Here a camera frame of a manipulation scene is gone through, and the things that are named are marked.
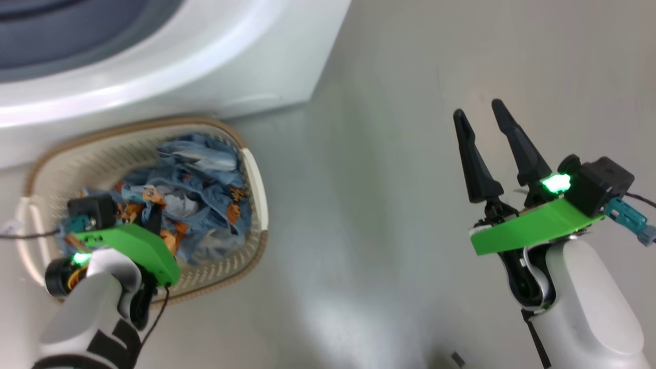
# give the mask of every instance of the green plastic bracket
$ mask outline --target green plastic bracket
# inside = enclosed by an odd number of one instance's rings
[[[474,228],[471,240],[476,255],[523,249],[578,232],[603,218],[590,218],[560,198],[494,227]]]
[[[75,233],[88,248],[107,245],[153,273],[160,286],[180,280],[180,267],[158,235],[136,225],[126,224],[103,230]]]

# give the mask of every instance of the clothing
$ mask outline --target clothing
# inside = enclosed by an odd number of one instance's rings
[[[118,223],[138,218],[145,223],[154,204],[163,206],[161,236],[192,265],[223,258],[243,245],[252,211],[235,151],[192,133],[164,142],[157,152],[155,167],[131,171],[112,190],[83,194],[109,192],[118,204]],[[70,253],[70,245],[60,238],[62,244]]]

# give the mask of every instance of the white appliance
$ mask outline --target white appliance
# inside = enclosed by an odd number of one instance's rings
[[[108,1],[76,3],[130,6],[123,0]],[[156,9],[164,3],[157,1],[141,2]],[[307,101],[350,0],[166,3],[172,9],[166,19],[142,27],[156,30],[114,54],[85,51],[36,72],[12,70],[11,63],[20,62],[7,58],[3,71],[0,48],[0,167],[33,161],[70,137],[132,121],[200,112],[226,119]],[[8,0],[5,4],[25,3]],[[36,35],[44,44],[48,36]],[[19,43],[14,46],[23,50]],[[82,60],[80,66],[71,67],[75,64],[69,60],[84,58],[86,64]]]

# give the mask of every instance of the washing machine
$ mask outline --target washing machine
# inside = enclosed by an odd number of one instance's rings
[[[350,0],[2,0],[0,167],[71,137],[307,101]]]

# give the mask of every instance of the floor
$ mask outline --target floor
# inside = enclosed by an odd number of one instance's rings
[[[636,192],[653,194],[649,14],[647,3],[612,1],[593,17],[564,0],[354,0],[311,102],[230,122],[266,186],[262,263],[167,309],[137,368],[433,369],[453,351],[467,368],[540,367],[501,263],[468,241],[482,207],[468,203],[450,115],[468,113],[513,204],[522,199],[494,97],[552,168],[572,152],[608,155],[636,175]],[[3,219],[25,170],[0,175]],[[656,362],[656,253],[609,223],[586,240]],[[56,307],[24,280],[10,244],[0,253],[10,281],[0,291],[14,296],[0,326],[15,332],[0,355],[26,367]]]

